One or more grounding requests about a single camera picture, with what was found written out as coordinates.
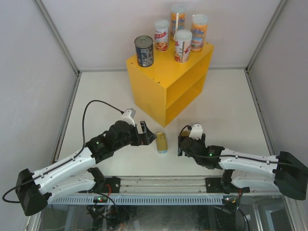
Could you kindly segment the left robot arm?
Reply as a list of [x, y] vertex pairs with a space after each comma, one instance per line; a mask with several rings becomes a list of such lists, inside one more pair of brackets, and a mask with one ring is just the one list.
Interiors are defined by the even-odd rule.
[[54, 200], [79, 191], [102, 192], [105, 177], [96, 165], [127, 145], [150, 145], [156, 135], [144, 121], [141, 129], [142, 133], [138, 133], [136, 125], [116, 121], [107, 131], [89, 140], [80, 153], [34, 172], [22, 170], [15, 193], [24, 214], [34, 215]]

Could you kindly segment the round tomato tin can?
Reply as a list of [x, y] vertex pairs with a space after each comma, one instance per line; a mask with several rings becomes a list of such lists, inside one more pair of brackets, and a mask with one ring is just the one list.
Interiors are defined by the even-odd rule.
[[150, 67], [154, 64], [154, 44], [150, 36], [138, 36], [134, 40], [138, 65]]

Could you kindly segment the gold tin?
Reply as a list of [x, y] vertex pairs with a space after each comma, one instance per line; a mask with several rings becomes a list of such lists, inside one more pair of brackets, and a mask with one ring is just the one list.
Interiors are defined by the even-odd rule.
[[163, 132], [156, 133], [155, 141], [156, 141], [157, 151], [160, 154], [165, 154], [168, 150], [167, 138], [165, 133]]
[[180, 135], [183, 136], [183, 137], [189, 137], [190, 133], [191, 132], [189, 130], [185, 130]]

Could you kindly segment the tall can with white spoon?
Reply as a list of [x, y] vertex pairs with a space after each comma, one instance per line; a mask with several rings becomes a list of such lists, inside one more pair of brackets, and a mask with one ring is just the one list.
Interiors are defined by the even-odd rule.
[[170, 12], [170, 39], [174, 41], [176, 31], [184, 29], [186, 7], [182, 4], [171, 6]]

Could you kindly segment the small red-white can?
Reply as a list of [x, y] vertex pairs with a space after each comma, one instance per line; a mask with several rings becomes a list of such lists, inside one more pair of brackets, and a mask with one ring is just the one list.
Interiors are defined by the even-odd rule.
[[154, 23], [154, 46], [157, 51], [169, 48], [169, 21], [166, 19]]
[[179, 63], [185, 63], [189, 59], [192, 43], [192, 32], [182, 29], [176, 32], [175, 41], [175, 60]]

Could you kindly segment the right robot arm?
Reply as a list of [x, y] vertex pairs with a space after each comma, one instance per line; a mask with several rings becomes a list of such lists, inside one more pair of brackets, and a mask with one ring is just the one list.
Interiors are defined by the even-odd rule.
[[193, 139], [178, 136], [178, 156], [187, 156], [207, 169], [223, 170], [222, 189], [273, 188], [284, 196], [304, 201], [308, 188], [308, 168], [289, 152], [258, 156], [239, 153], [222, 146], [205, 144], [205, 135]]

